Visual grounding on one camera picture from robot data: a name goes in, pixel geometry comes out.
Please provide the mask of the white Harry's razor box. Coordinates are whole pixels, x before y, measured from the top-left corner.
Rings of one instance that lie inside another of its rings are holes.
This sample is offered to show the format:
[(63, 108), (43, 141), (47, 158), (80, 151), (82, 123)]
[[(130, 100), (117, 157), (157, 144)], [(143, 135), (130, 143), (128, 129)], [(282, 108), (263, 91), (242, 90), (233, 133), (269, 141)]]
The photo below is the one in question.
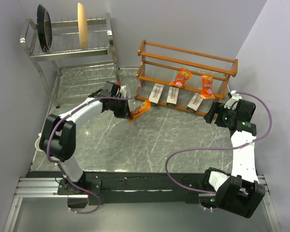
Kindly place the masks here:
[(164, 85), (158, 84), (158, 83), (154, 84), (153, 89), (148, 98), (151, 105), (153, 106), (158, 105), (163, 89), (164, 89)]
[(187, 110), (196, 113), (203, 101), (200, 93), (195, 93), (194, 96), (191, 98), (190, 102), (187, 105)]
[(179, 88), (170, 87), (167, 95), (166, 105), (176, 107), (178, 99)]

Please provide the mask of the orange BIC razor pack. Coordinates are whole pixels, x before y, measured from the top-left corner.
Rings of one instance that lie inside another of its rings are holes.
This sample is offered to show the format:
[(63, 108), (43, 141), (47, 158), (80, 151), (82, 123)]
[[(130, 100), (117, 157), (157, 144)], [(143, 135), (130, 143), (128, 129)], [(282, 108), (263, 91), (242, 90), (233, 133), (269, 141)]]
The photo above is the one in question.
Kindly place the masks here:
[(202, 74), (202, 99), (214, 99), (215, 96), (213, 94), (213, 75), (210, 74)]
[(187, 81), (193, 76), (193, 74), (184, 68), (180, 69), (179, 73), (177, 74), (176, 78), (169, 83), (169, 85), (183, 88)]
[(151, 103), (149, 100), (142, 102), (135, 110), (131, 111), (132, 119), (129, 122), (135, 121), (140, 115), (144, 114), (151, 108)]

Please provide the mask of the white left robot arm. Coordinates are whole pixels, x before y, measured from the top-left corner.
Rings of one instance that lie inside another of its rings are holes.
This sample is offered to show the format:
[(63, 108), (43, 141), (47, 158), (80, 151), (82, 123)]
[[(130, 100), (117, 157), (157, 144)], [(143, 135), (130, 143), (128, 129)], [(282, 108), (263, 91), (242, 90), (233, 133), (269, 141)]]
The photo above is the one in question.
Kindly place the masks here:
[(59, 116), (50, 114), (36, 140), (36, 149), (62, 169), (64, 178), (70, 180), (69, 189), (75, 194), (83, 193), (87, 187), (85, 172), (74, 156), (76, 129), (105, 111), (112, 111), (117, 118), (132, 119), (126, 86), (106, 82), (77, 107)]

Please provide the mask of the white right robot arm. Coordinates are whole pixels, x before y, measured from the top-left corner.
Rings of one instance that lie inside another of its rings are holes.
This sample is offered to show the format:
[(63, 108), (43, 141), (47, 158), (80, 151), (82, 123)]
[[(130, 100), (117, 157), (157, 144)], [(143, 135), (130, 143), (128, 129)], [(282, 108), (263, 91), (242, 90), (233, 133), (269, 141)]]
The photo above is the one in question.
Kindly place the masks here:
[(265, 188), (255, 168), (257, 127), (251, 123), (256, 105), (242, 99), (235, 90), (226, 103), (214, 102), (204, 116), (206, 123), (228, 128), (232, 142), (232, 172), (210, 168), (209, 176), (202, 180), (206, 192), (216, 191), (215, 205), (219, 209), (250, 218), (265, 196)]

